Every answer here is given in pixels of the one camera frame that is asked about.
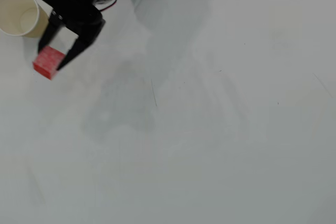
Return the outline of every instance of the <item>white surface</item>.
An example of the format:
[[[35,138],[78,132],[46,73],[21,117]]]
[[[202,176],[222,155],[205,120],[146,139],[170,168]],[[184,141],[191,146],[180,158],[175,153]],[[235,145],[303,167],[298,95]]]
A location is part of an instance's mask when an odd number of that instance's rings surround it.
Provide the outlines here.
[[[135,2],[0,35],[0,223],[336,223],[336,0]]]

